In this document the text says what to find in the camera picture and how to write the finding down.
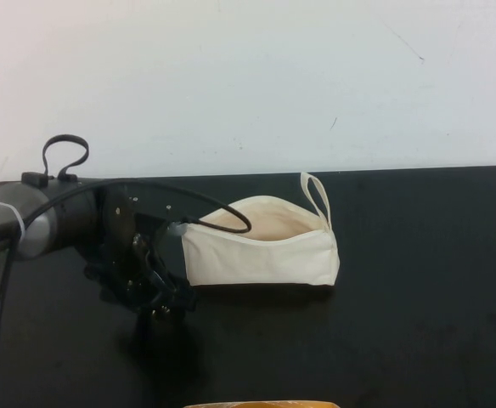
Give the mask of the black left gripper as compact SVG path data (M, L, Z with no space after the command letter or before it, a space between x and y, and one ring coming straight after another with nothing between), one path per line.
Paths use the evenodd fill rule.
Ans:
M189 337L185 316L195 309L196 295L186 278L167 268L161 255L172 221L140 212L125 187L105 189L99 204L96 241L82 247L87 278L101 286L105 301L138 313L135 345L152 340L153 313L166 316L170 340L185 340Z

